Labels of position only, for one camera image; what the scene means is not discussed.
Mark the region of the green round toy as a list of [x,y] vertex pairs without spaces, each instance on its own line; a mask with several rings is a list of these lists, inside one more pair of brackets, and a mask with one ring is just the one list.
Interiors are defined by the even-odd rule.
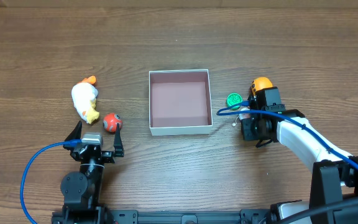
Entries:
[[230,110],[238,110],[242,102],[243,99],[238,93],[231,93],[226,98],[226,105]]

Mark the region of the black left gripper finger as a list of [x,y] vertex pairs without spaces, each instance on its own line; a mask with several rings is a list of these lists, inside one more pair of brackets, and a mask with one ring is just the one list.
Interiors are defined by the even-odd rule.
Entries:
[[79,121],[73,131],[66,137],[64,149],[74,149],[81,142],[82,122]]
[[117,123],[116,124],[116,131],[115,131],[115,135],[114,135],[114,157],[124,157],[124,147],[123,147],[123,143],[122,143],[122,139],[121,139],[121,134],[120,134],[120,124]]

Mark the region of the small wooden rattle drum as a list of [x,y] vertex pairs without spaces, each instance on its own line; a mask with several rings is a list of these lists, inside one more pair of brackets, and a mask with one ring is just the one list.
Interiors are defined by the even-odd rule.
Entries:
[[[241,112],[243,111],[249,111],[250,108],[249,107],[244,107],[241,109]],[[249,113],[241,113],[241,114],[238,114],[235,121],[232,123],[232,127],[235,127],[237,125],[237,122],[238,121],[241,121],[243,119],[249,119],[250,118],[250,114]]]

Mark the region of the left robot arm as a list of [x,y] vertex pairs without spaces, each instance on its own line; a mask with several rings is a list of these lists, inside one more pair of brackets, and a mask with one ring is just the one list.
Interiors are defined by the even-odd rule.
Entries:
[[124,156],[124,147],[118,127],[114,133],[114,150],[103,150],[101,133],[81,133],[82,122],[65,139],[63,148],[80,163],[80,169],[70,172],[61,181],[64,196],[61,212],[52,213],[52,224],[107,224],[116,223],[110,209],[99,203],[104,165],[113,164],[115,157]]

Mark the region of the orange dog figurine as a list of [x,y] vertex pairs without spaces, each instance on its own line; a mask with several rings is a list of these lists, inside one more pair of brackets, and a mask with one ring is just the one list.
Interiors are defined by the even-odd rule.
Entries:
[[259,77],[252,81],[250,89],[255,96],[257,91],[271,87],[273,87],[273,83],[267,77]]

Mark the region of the white and yellow chick plush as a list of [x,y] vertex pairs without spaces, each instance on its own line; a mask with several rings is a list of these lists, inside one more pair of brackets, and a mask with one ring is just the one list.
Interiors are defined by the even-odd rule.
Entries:
[[95,110],[98,96],[95,83],[96,77],[92,75],[83,79],[71,89],[74,108],[87,124],[92,124],[99,118],[99,112]]

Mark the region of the red and grey ball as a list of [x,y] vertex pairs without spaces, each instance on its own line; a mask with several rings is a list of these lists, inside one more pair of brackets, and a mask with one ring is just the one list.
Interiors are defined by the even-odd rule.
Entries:
[[110,133],[116,133],[122,128],[122,119],[116,113],[109,113],[103,118],[103,128]]

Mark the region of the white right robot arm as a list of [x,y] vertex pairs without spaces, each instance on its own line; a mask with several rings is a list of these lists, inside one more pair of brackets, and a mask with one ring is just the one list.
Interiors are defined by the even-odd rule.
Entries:
[[358,223],[358,156],[329,142],[298,110],[243,108],[238,117],[246,141],[278,142],[312,173],[309,200],[273,204],[263,223]]

